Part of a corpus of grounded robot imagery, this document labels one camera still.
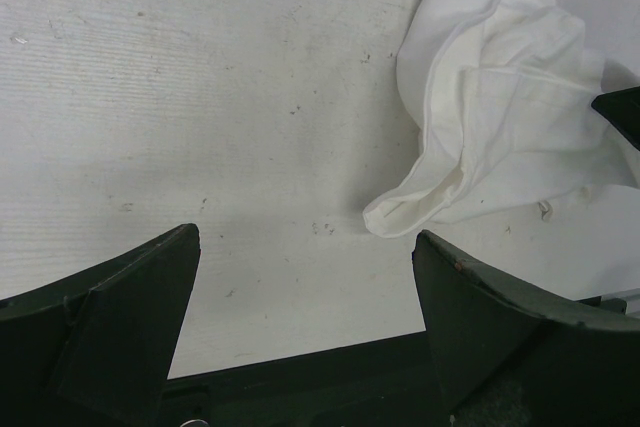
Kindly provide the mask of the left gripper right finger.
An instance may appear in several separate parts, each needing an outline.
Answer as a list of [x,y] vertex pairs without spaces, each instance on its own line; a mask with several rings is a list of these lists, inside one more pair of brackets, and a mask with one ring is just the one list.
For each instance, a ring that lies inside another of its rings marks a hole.
[[412,255],[455,426],[635,426],[639,319],[569,300],[424,231]]

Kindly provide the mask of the white t shirt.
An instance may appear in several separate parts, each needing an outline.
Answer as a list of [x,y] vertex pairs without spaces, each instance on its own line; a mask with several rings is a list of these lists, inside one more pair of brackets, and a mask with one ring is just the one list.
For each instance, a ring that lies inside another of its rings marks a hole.
[[371,233],[638,185],[637,152],[591,106],[604,59],[556,0],[421,0],[396,61],[420,154],[365,208]]

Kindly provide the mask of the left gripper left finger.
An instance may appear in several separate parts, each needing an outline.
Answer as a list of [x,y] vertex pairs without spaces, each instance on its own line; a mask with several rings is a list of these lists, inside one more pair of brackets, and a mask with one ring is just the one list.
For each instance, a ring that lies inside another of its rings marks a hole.
[[4,426],[151,426],[201,254],[182,224],[1,302]]

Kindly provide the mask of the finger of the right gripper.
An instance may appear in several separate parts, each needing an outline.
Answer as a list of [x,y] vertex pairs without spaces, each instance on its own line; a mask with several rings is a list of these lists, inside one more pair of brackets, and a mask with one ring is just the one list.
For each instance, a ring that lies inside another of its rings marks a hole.
[[640,87],[597,96],[591,108],[605,118],[636,150],[640,147]]

